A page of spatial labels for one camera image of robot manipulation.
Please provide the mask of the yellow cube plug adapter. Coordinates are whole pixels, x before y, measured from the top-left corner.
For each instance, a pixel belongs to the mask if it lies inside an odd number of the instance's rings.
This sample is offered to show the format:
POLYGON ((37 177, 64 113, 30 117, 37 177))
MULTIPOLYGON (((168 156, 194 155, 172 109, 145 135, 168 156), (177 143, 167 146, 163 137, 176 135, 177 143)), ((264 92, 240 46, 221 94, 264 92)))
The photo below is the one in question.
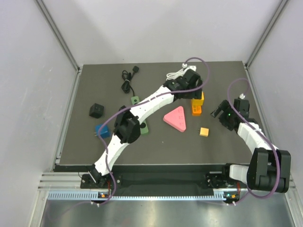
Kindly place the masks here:
POLYGON ((192 99, 192 100, 191 100, 191 104, 192 104, 193 106, 203 106, 204 100, 205 100, 204 92, 202 91, 202 92, 201 92, 201 98, 200 98, 200 99, 192 99))

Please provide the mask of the yellow plug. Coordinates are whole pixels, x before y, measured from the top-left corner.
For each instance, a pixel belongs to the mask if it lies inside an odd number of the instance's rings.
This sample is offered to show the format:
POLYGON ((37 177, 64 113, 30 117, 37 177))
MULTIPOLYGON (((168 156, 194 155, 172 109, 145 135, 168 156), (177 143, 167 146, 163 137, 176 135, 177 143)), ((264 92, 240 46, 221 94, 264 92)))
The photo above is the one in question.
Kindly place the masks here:
POLYGON ((208 137, 209 136, 209 129, 201 127, 199 130, 199 135, 202 137, 208 137))

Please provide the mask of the orange yellow cube socket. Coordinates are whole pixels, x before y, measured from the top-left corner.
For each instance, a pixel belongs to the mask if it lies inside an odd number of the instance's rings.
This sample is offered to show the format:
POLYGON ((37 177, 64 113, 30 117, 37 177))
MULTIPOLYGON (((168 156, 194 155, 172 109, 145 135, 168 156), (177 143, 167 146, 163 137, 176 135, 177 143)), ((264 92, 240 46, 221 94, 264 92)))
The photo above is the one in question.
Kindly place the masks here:
POLYGON ((202 114, 201 105, 191 105, 191 111, 193 116, 200 116, 202 114))

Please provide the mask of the pink triangular socket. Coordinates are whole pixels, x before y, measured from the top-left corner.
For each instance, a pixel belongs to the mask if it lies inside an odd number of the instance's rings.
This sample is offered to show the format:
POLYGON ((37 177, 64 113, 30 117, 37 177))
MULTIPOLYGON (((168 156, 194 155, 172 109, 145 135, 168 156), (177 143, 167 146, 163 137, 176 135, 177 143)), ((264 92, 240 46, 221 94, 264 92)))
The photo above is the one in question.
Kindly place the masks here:
POLYGON ((184 132, 187 128, 184 108, 182 106, 164 115, 163 121, 179 132, 184 132))

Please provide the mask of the green power strip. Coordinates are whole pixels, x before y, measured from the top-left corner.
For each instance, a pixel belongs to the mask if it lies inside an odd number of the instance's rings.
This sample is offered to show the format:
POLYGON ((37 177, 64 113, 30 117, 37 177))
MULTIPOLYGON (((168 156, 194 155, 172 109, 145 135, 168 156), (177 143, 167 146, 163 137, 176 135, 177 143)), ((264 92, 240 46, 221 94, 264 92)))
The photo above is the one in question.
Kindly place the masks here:
MULTIPOLYGON (((138 96, 133 96, 131 97, 131 103, 132 105, 136 105, 140 102, 140 99, 138 96)), ((146 121, 144 120, 141 124, 140 124, 140 131, 142 135, 148 134, 149 133, 149 129, 147 126, 146 121)))

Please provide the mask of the blue cube plug adapter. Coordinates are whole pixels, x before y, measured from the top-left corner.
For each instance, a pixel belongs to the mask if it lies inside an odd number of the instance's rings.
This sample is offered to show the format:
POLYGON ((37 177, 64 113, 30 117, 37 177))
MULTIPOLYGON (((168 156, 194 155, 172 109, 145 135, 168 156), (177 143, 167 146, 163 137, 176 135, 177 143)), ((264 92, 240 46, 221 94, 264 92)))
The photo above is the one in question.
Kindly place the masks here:
POLYGON ((103 139, 109 138, 111 136, 110 130, 107 125, 102 126, 102 124, 95 126, 95 136, 100 136, 103 139))

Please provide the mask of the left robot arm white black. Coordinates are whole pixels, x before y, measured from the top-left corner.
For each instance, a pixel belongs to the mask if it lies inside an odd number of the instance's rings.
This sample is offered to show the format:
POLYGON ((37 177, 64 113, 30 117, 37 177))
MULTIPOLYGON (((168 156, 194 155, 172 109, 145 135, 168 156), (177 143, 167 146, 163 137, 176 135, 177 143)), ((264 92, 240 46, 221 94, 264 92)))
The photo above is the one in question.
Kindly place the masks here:
POLYGON ((143 101, 130 106, 122 106, 115 117, 113 135, 102 156, 89 168, 91 182, 96 187, 107 183, 107 174, 122 151, 141 135, 141 124, 150 115, 178 99, 200 98, 203 81, 195 66, 185 68, 181 76, 166 80, 160 88, 143 101))

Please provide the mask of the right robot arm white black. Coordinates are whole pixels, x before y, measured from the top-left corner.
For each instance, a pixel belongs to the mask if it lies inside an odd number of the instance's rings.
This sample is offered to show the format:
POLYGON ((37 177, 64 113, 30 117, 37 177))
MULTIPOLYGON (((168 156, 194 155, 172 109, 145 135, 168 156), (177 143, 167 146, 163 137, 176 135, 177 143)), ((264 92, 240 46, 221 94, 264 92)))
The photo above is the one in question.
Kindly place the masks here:
POLYGON ((235 131, 252 152, 248 166, 226 164, 223 167, 221 182, 232 187, 242 182, 251 190, 286 193, 290 181, 291 155, 280 150, 265 137, 258 122, 249 117, 250 103, 246 99, 236 98, 233 105, 223 100, 211 113, 230 131, 235 131))

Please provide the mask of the black cube plug adapter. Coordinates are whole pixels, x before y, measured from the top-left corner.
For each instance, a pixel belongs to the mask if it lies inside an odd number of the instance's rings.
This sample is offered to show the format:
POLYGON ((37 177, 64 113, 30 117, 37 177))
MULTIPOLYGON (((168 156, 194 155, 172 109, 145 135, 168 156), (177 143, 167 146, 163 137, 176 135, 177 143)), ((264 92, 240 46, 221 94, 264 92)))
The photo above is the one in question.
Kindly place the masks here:
POLYGON ((93 118, 100 118, 104 114, 104 106, 94 103, 89 110, 89 116, 93 118))

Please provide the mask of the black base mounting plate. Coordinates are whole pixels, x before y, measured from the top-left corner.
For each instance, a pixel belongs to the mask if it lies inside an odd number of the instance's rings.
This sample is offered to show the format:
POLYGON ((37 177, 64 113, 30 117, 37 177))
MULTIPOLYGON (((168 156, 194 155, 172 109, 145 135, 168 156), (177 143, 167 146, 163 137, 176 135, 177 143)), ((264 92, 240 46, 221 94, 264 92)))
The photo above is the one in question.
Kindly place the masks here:
POLYGON ((198 189, 235 188, 243 186, 236 180, 228 179, 222 172, 115 172, 111 176, 102 176, 93 180, 90 174, 84 174, 80 183, 82 189, 118 190, 130 186, 193 186, 198 189))

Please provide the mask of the aluminium frame post right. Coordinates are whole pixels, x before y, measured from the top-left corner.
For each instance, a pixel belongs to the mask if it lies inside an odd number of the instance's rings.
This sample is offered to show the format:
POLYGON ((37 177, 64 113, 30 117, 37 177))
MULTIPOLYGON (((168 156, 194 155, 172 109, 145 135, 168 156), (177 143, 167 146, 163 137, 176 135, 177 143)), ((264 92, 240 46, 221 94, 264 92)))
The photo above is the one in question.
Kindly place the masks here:
POLYGON ((284 10, 286 9, 290 0, 280 0, 277 8, 275 9, 273 15, 271 16, 269 22, 267 23, 265 30, 263 31, 262 35, 260 36, 257 44, 255 45, 252 53, 250 54, 247 62, 244 64, 245 69, 249 69, 250 66, 253 64, 255 58, 257 57, 258 53, 261 51, 264 43, 268 39, 271 31, 273 30, 274 26, 278 22, 279 18, 283 14, 284 10))

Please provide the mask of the aluminium frame post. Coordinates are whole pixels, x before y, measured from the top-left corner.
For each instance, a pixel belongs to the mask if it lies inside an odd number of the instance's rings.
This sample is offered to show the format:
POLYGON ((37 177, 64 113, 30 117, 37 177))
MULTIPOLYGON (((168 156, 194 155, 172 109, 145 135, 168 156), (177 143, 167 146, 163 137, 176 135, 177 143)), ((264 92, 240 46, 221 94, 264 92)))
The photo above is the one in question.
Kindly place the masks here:
POLYGON ((283 14, 284 10, 286 9, 290 0, 280 0, 277 8, 275 9, 273 15, 271 16, 269 22, 267 23, 265 30, 263 31, 262 35, 260 36, 257 44, 255 45, 252 53, 250 54, 247 62, 244 64, 245 69, 249 69, 250 66, 253 64, 255 58, 257 57, 258 53, 261 51, 264 43, 268 39, 271 31, 273 30, 274 26, 278 22, 279 18, 283 14))
POLYGON ((68 58, 69 62, 71 63, 72 67, 76 70, 76 72, 80 71, 80 66, 76 62, 73 54, 71 53, 63 35, 61 34, 56 22, 54 21, 51 13, 49 12, 46 4, 43 0, 34 0, 35 4, 41 11, 43 17, 45 18, 47 24, 49 25, 52 33, 54 34, 56 40, 58 41, 60 47, 62 48, 63 52, 65 53, 66 57, 68 58))

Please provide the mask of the aluminium frame post left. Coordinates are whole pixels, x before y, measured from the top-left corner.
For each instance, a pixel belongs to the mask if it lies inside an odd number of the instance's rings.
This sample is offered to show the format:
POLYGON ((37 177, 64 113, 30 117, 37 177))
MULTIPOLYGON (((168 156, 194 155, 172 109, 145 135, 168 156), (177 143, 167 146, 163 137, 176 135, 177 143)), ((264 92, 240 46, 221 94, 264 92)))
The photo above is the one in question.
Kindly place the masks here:
POLYGON ((76 62, 73 54, 71 53, 63 35, 61 34, 56 22, 54 21, 51 13, 49 12, 46 4, 43 0, 34 0, 35 4, 41 11, 43 17, 45 18, 47 24, 49 25, 52 33, 54 34, 56 40, 58 41, 60 47, 62 48, 63 52, 65 53, 66 57, 68 58, 69 62, 71 63, 72 67, 76 70, 76 72, 80 71, 80 66, 76 62))

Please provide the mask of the aluminium frame rail front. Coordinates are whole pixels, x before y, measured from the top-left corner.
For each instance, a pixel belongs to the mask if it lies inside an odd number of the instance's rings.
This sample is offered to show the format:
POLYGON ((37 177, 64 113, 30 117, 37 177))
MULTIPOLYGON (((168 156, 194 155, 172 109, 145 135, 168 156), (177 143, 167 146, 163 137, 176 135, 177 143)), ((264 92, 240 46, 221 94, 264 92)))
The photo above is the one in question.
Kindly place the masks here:
POLYGON ((269 170, 267 175, 262 173, 247 172, 245 180, 239 178, 232 179, 229 174, 221 172, 167 172, 167 173, 148 173, 148 172, 116 172, 114 175, 101 176, 94 180, 89 173, 80 174, 78 172, 51 172, 43 173, 39 189, 108 189, 121 190, 130 185, 156 185, 176 186, 187 185, 202 190, 235 188, 236 184, 245 185, 250 190, 269 192, 275 189, 277 193, 286 193, 289 189, 290 175, 286 172, 280 172, 280 178, 277 179, 276 173, 269 170))

